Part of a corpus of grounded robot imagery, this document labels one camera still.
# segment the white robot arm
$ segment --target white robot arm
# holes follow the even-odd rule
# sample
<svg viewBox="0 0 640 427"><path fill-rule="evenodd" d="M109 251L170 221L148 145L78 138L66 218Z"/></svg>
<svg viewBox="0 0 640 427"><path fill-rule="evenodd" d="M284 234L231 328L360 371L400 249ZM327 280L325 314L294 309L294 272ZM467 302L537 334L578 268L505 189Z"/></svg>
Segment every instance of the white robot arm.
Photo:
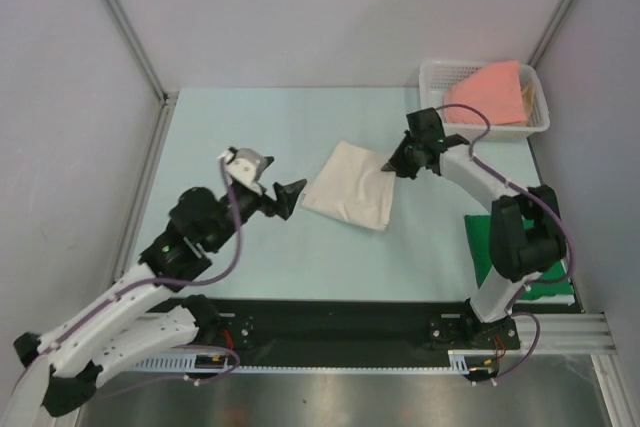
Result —
<svg viewBox="0 0 640 427"><path fill-rule="evenodd" d="M194 339L210 343L217 335L220 316L203 296L191 296L166 316L134 328L134 320L169 299L187 285L208 285L228 275L193 282L211 266L207 253L216 253L256 212L287 220L306 185L299 180L274 184L276 198L258 181L273 162L253 150L229 148L220 156L221 168L231 177L221 199L203 187L182 194L169 213L165 231L140 260L107 292L72 319L42 335L25 333L14 347L25 367L38 357L48 359L49 388L43 405L49 413L65 415L89 400L96 389L136 362Z"/></svg>
<svg viewBox="0 0 640 427"><path fill-rule="evenodd" d="M566 255L560 226L532 202L532 197L539 199L559 216L556 195L546 185L530 188L523 195L501 182L470 155L465 138L445 136L435 109L409 114L407 121L409 130L383 170L415 179L418 170L425 167L461 186L491 213L493 267L469 300L478 323L490 328L511 314L511 307L530 283ZM534 226L525 229L523 217L533 220Z"/></svg>

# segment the green mat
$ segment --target green mat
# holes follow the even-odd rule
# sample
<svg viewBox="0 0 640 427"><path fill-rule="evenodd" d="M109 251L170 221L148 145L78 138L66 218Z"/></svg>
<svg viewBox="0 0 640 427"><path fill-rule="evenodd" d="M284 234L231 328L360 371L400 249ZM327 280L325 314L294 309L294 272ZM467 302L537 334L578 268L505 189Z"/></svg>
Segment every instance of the green mat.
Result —
<svg viewBox="0 0 640 427"><path fill-rule="evenodd" d="M489 215L465 215L464 225L467 229L467 239L469 249L476 271L476 282L478 287L482 285L484 279L491 270L491 259L489 258L489 229L491 226L491 216ZM532 222L525 221L525 227L532 225ZM560 262L556 262L547 272L542 274L541 279L558 279L565 274L565 270ZM529 292L525 292L522 300L537 300L541 297L552 297L555 295L572 295L573 287L567 282L560 284L533 284Z"/></svg>

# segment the red wire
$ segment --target red wire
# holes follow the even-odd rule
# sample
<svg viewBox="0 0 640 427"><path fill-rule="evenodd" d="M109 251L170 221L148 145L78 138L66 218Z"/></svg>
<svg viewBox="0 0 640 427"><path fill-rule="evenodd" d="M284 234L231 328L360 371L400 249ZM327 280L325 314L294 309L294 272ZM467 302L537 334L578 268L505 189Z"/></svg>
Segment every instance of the red wire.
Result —
<svg viewBox="0 0 640 427"><path fill-rule="evenodd" d="M502 337L500 337L499 335L496 335L493 338L493 343L496 346L496 355L498 353L498 344L502 348L502 354L498 357L498 360L502 359L505 355L507 355L507 346L504 344L504 341L502 340Z"/></svg>
<svg viewBox="0 0 640 427"><path fill-rule="evenodd" d="M224 336L225 339L227 339L227 348L230 350L233 350L233 347L234 347L233 337L231 337L231 334L229 333L229 331L221 330L220 333Z"/></svg>

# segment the metal floor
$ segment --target metal floor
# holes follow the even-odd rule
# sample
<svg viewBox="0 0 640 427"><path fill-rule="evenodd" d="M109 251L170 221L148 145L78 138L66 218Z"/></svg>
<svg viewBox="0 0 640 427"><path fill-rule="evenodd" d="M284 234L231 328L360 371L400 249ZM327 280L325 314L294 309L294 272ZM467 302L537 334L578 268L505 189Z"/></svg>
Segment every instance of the metal floor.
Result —
<svg viewBox="0 0 640 427"><path fill-rule="evenodd" d="M103 393L148 379L124 374ZM240 374L194 388L159 383L94 400L85 427L601 427L590 358L535 357L497 387L458 376Z"/></svg>

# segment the light blue table surface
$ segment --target light blue table surface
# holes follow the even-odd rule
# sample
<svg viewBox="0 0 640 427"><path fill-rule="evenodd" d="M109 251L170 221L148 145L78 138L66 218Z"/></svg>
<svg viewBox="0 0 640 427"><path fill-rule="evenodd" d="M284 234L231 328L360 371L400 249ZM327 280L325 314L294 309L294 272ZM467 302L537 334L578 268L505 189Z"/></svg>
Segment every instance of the light blue table surface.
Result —
<svg viewBox="0 0 640 427"><path fill-rule="evenodd" d="M216 158L228 146L275 156L262 177L313 180L338 142L391 153L419 108L415 88L185 89L169 127L137 238L135 259L165 228L193 186L224 193ZM478 155L521 185L538 185L529 145L484 142ZM427 171L398 179L385 232L298 208L287 222L256 214L244 227L236 270L218 284L184 289L217 298L458 301L476 291L463 216L485 213L460 187ZM221 272L230 241L200 278Z"/></svg>

